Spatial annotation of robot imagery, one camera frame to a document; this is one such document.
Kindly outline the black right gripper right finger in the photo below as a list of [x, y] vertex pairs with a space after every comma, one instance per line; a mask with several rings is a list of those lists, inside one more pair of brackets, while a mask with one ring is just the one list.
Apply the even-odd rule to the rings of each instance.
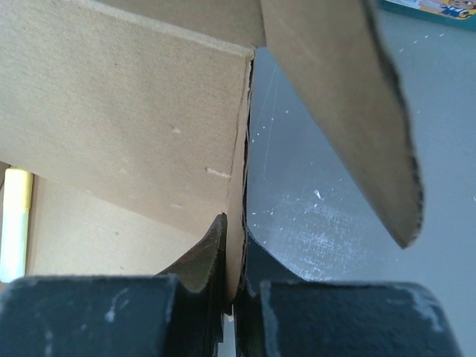
[[460, 356], [439, 301], [415, 283], [307, 281], [232, 226], [238, 356]]

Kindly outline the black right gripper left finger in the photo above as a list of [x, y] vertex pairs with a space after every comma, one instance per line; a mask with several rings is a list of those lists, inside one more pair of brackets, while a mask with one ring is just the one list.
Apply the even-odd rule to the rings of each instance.
[[154, 276], [44, 276], [1, 293], [3, 356], [214, 356], [227, 217]]

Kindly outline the brown cardboard box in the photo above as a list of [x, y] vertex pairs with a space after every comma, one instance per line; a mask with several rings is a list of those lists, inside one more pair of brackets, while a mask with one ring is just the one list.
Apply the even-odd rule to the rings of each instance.
[[228, 216], [244, 260], [251, 70], [274, 55], [396, 243], [423, 189], [374, 1], [3, 1], [1, 160], [180, 231]]

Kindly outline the yellow highlighter marker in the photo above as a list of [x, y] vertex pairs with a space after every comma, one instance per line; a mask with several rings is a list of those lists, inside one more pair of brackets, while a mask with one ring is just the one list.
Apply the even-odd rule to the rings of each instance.
[[4, 176], [1, 226], [1, 282], [25, 276], [33, 174], [8, 168]]

